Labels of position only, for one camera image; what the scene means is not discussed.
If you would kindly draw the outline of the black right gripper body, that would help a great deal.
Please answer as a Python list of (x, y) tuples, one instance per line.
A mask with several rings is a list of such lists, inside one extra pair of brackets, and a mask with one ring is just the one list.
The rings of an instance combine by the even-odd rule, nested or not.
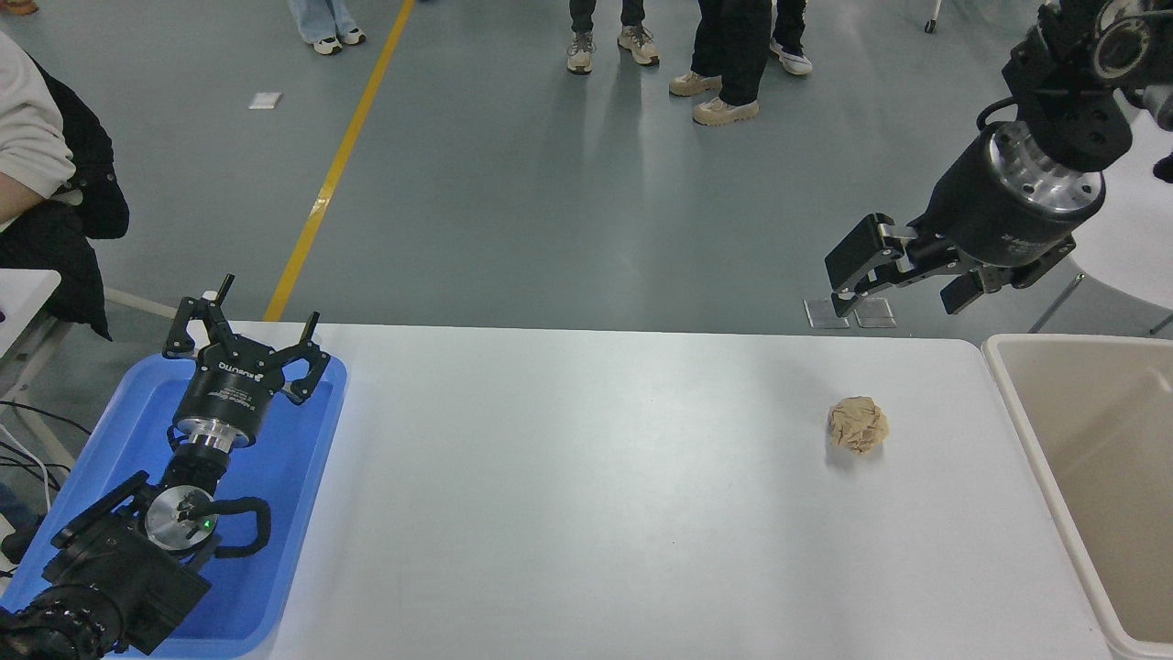
[(1026, 125), (986, 125), (936, 183), (918, 233), (997, 267), (1021, 267), (1098, 212), (1098, 175), (1043, 154)]

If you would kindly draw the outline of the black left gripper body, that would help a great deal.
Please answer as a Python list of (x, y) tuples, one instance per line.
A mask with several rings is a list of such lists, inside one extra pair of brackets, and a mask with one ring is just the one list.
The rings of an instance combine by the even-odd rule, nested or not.
[(274, 392), (285, 383), (282, 365), (267, 343), (240, 335), (230, 349), (208, 343), (196, 356), (194, 376), (172, 414), (172, 426), (213, 419), (240, 434), (258, 434)]

